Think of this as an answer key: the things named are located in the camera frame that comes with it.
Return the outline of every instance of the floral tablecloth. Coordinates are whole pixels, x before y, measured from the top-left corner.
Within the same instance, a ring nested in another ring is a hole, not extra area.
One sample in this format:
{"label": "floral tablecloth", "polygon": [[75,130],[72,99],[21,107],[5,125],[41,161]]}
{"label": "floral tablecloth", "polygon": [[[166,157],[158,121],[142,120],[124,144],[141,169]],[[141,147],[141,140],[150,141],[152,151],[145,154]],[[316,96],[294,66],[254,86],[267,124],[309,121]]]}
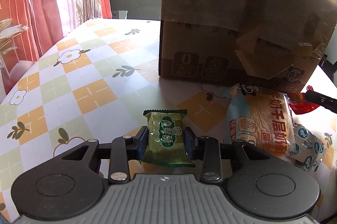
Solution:
{"label": "floral tablecloth", "polygon": [[[105,143],[135,135],[146,125],[145,109],[186,108],[184,126],[196,135],[223,140],[230,101],[221,97],[227,88],[159,78],[159,30],[158,21],[87,21],[54,45],[11,90],[0,105],[0,211],[6,218],[18,217],[10,191],[21,173],[84,140]],[[309,84],[337,97],[320,68]],[[322,195],[312,215],[322,220],[337,208],[336,115],[319,107],[294,119],[328,146],[313,173]],[[129,165],[131,175],[168,171],[137,161]],[[101,175],[107,175],[107,166],[108,161],[102,162]]]}

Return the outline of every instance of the tablecloth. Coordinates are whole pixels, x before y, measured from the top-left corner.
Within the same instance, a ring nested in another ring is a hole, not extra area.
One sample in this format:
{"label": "tablecloth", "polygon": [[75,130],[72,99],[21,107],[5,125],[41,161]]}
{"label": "tablecloth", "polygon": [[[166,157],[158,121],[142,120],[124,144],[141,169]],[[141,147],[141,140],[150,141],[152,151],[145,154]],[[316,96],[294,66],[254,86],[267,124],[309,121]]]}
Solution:
{"label": "tablecloth", "polygon": [[[146,125],[146,109],[186,108],[184,126],[198,136],[223,140],[230,100],[221,94],[227,88],[159,78],[159,31],[158,21],[87,21],[54,45],[10,91],[0,105],[0,211],[6,218],[18,217],[10,190],[21,173],[84,140],[106,143],[135,135]],[[309,84],[337,97],[319,67]],[[336,115],[319,107],[294,120],[328,147],[313,173],[322,194],[312,216],[322,220],[337,204]],[[167,172],[137,161],[129,165],[131,175]],[[101,175],[107,175],[107,166],[108,161],[102,162]]]}

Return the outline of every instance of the plastic wrapper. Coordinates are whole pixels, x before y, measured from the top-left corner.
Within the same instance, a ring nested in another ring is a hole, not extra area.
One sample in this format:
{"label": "plastic wrapper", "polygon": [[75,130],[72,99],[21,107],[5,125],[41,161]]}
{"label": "plastic wrapper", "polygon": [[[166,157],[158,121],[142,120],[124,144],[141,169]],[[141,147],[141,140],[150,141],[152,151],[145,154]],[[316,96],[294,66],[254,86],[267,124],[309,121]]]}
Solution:
{"label": "plastic wrapper", "polygon": [[225,143],[243,139],[275,156],[295,152],[293,122],[287,95],[251,85],[237,84],[226,114]]}
{"label": "plastic wrapper", "polygon": [[294,124],[295,151],[290,153],[296,166],[316,172],[326,152],[324,143],[301,124]]}
{"label": "plastic wrapper", "polygon": [[183,118],[187,110],[145,110],[148,147],[141,161],[168,167],[195,167],[185,151]]}

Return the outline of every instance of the brown cardboard box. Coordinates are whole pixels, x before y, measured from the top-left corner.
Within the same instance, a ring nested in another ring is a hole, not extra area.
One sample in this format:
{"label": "brown cardboard box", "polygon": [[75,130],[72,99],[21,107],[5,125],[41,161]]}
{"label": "brown cardboard box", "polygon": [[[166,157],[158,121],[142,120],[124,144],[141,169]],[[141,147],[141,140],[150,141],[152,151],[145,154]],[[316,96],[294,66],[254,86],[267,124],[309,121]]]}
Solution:
{"label": "brown cardboard box", "polygon": [[304,87],[337,23],[336,0],[162,0],[159,75],[285,93]]}

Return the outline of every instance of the blue panda print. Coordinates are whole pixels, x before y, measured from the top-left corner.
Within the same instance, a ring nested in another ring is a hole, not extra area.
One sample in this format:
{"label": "blue panda print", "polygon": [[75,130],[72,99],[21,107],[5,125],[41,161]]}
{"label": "blue panda print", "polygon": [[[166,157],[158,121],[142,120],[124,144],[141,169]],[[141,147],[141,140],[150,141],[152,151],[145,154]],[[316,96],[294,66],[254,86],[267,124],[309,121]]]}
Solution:
{"label": "blue panda print", "polygon": [[320,151],[320,145],[319,145],[319,143],[315,143],[314,144],[314,149],[315,149],[315,153],[319,153],[319,151]]}
{"label": "blue panda print", "polygon": [[312,161],[312,156],[307,156],[307,158],[306,158],[305,161],[303,162],[303,163],[304,163],[304,166],[305,166],[307,169],[310,168],[311,161]]}
{"label": "blue panda print", "polygon": [[308,136],[308,130],[305,128],[300,128],[297,133],[301,138],[306,138]]}
{"label": "blue panda print", "polygon": [[300,147],[297,145],[297,143],[295,143],[295,150],[295,154],[297,155],[300,150]]}

